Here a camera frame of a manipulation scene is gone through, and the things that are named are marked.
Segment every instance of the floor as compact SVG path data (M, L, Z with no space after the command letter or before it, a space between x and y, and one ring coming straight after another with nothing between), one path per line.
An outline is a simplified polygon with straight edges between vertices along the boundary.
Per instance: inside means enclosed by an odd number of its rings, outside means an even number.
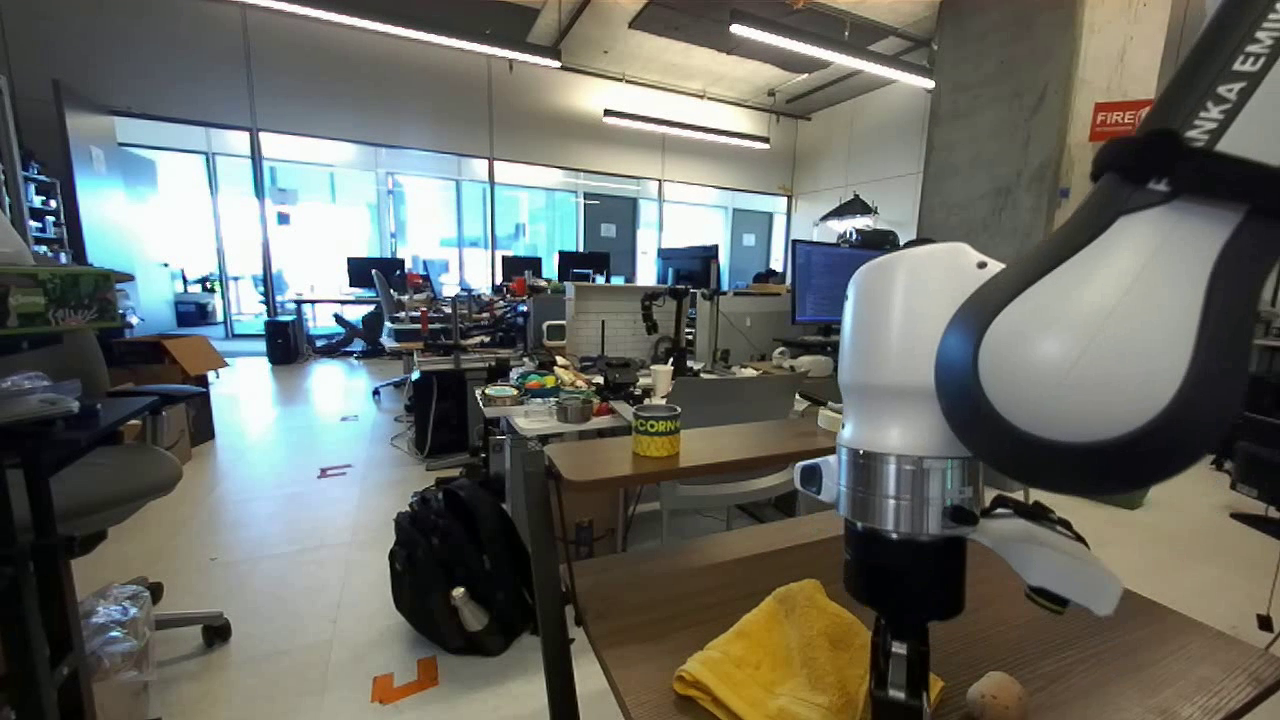
M82 593L147 574L166 584L161 609L219 607L232 618L234 638L214 651L196 630L156 635L154 715L545 717L539 646L527 635L498 659L440 655L438 688L392 706L369 702L375 675L403 682L435 653L388 591L392 516L430 479L388 442L403 428L396 404L384 396L379 407L369 395L398 370L390 360L233 360L212 382L218 439L196 448L173 495L77 561ZM344 475L317 478L320 468L347 464ZM1036 497L1073 519L1132 589L1245 642L1268 639L1253 614L1266 603L1280 544L1228 518L1261 506L1231 493L1225 475L1194 468L1137 511ZM652 536L655 524L637 518L636 532ZM689 515L680 533L722 527L722 514ZM585 639L573 652L582 717L621 717ZM1280 701L1249 717L1280 719Z

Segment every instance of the orange tape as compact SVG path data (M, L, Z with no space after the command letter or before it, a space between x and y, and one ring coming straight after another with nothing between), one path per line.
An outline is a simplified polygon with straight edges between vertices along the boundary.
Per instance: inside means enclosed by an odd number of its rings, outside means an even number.
M369 702L390 705L406 697L426 692L440 684L440 667L435 662L435 656L420 657L417 661L417 679L411 683L396 687L396 674L387 673L374 678L374 689Z

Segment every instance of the computer monitor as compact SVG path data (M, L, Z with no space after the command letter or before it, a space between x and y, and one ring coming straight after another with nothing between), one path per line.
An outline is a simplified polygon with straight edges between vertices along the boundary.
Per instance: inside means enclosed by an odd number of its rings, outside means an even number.
M707 290L719 284L717 260L719 249L714 245L694 247L667 247L658 251L658 283L682 284Z
M535 278L543 277L543 259L526 258L522 255L502 256L502 282L511 282L515 278L522 278L526 272L532 273Z
M559 252L556 259L556 279L567 282L591 282L595 275L604 275L609 282L608 252Z
M883 250L849 247L831 242L791 241L791 323L796 325L840 324L849 278Z
M404 292L404 260L401 258L347 258L347 284L362 290L374 287L374 270L390 283L396 292Z

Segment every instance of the fluorescent light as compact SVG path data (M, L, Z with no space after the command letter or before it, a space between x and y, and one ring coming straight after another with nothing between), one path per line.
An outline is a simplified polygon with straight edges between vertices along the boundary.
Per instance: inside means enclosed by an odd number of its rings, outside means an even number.
M806 33L800 29L786 28L786 26L781 26L780 23L754 18L745 13L735 12L732 18L733 22L728 26L728 31L741 37L756 40L767 45L773 45L774 47L782 47L783 50L791 50L792 53L800 53L801 55L809 55L810 58L827 60L828 63L835 63L837 65L846 65L881 77L887 77L890 79L896 79L899 82L905 82L925 90L933 90L937 85L933 82L933 78L929 77L925 68L920 68L919 72L910 69L909 63L899 61L897 58L882 55L872 50L835 50L829 46L831 41L826 41L824 38L815 37L812 33ZM813 40L806 42L804 40L796 40L796 37L812 37ZM855 51L861 56L850 54Z
M691 126L687 123L677 123L675 120L664 120L646 115L634 115L620 110L605 110L604 122L611 126L660 132L663 135L675 135L692 140L709 140L712 142L723 142L726 145L736 145L739 147L751 147L753 150L769 149L769 138L763 135L746 135L727 129Z
M507 60L520 60L521 63L531 63L535 65L543 65L547 68L558 68L561 61L558 56L552 55L534 55L532 53L521 53L518 50L508 50L506 47L499 47L497 45L486 45L484 42L472 42L470 40L460 40L457 37L449 37L447 35L436 35L434 32L424 32L420 29L410 29L399 26L393 26L388 23L380 23L376 20L366 20L364 18L356 18L352 15L344 15L342 13L330 13L329 10L319 10L316 8L308 8L306 5L297 5L293 3L280 3L279 0L233 0L234 3L242 3L244 5L253 5L256 8L265 8L268 10L278 10L280 13L292 13L294 15L302 15L307 18L315 18L317 20L326 20L330 23L337 23L340 26L355 27L360 29L367 29L372 32L380 32L384 35L394 35L396 37L403 37L406 40L417 40L419 42L430 42L433 45L443 45L445 47L453 47L456 50L468 50L471 53L480 53L484 55L493 55L497 58L506 58Z

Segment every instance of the computer tower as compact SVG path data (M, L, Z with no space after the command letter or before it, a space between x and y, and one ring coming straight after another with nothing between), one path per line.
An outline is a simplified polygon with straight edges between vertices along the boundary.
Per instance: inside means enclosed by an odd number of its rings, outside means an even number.
M302 352L302 340L298 337L297 318L268 318L264 323L266 333L266 360L273 365L292 365Z

